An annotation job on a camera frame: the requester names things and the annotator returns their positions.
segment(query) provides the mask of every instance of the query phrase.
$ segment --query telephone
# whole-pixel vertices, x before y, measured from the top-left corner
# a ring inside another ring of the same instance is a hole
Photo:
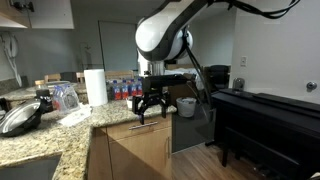
[[[17,38],[11,34],[10,32],[6,32],[3,34],[0,34],[0,39],[3,44],[3,50],[5,55],[7,56],[7,59],[11,65],[11,68],[15,74],[15,77],[17,79],[17,82],[19,86],[22,86],[21,77],[17,70],[16,65],[16,57],[18,55],[18,40]]]

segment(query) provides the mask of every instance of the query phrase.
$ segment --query granite countertop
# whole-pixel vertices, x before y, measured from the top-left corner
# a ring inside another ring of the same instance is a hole
[[[168,108],[168,113],[175,111],[173,106]],[[145,117],[160,114],[158,105],[149,108]],[[0,169],[61,155],[53,179],[85,179],[92,129],[138,120],[124,100],[94,107],[89,118],[72,127],[58,124],[61,118],[56,111],[44,114],[36,130],[13,138],[0,137]]]
[[[79,83],[73,86],[73,88],[77,94],[87,93],[85,84]],[[32,89],[32,87],[21,88],[7,94],[0,95],[0,98],[5,98],[7,101],[21,101],[21,100],[28,100],[28,99],[34,98],[36,96],[36,92],[29,89]]]

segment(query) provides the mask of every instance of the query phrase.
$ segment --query paper towel roll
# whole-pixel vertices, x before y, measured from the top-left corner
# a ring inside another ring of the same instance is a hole
[[[108,103],[106,80],[103,69],[84,70],[87,95],[90,106]]]

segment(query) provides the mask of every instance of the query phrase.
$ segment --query sink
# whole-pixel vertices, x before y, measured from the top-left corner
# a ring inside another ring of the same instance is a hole
[[[59,156],[0,169],[0,179],[5,180],[51,180],[60,161]]]

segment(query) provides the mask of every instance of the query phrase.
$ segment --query cardboard box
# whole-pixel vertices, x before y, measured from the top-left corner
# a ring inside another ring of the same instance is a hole
[[[193,68],[192,64],[168,64],[167,69],[168,70],[174,70],[178,68]],[[190,79],[193,74],[183,74],[186,78]],[[197,87],[195,86],[194,83],[189,83],[189,84],[182,84],[182,85],[176,85],[176,86],[170,86],[168,87],[168,92],[170,93],[170,101],[171,104],[175,107],[177,107],[177,98],[180,97],[193,97],[196,98],[196,95],[194,92],[197,92]]]

